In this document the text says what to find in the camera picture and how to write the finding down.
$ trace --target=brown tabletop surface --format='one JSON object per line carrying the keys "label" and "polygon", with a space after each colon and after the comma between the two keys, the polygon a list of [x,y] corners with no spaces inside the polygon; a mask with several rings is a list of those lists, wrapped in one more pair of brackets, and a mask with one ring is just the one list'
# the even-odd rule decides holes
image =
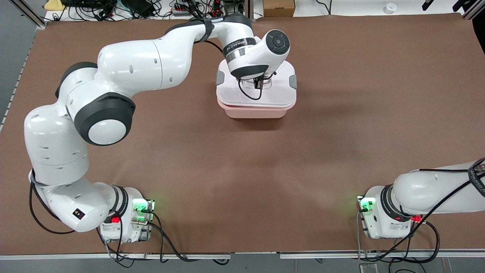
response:
{"label": "brown tabletop surface", "polygon": [[[23,120],[55,102],[65,69],[96,61],[108,44],[152,39],[180,21],[54,22],[38,31],[0,134],[0,255],[102,253],[95,231],[52,235],[28,209],[31,168]],[[275,120],[234,120],[219,107],[222,56],[194,46],[184,83],[137,94],[130,134],[90,146],[91,182],[139,189],[156,200],[183,253],[354,250],[356,197],[401,173],[485,155],[485,56],[459,14],[259,20],[291,41],[297,103]],[[37,200],[48,227],[66,231]],[[485,212],[435,215],[444,249],[483,249]],[[431,249],[423,227],[412,249]],[[126,244],[159,251],[160,237]],[[363,239],[365,249],[392,240]]]}

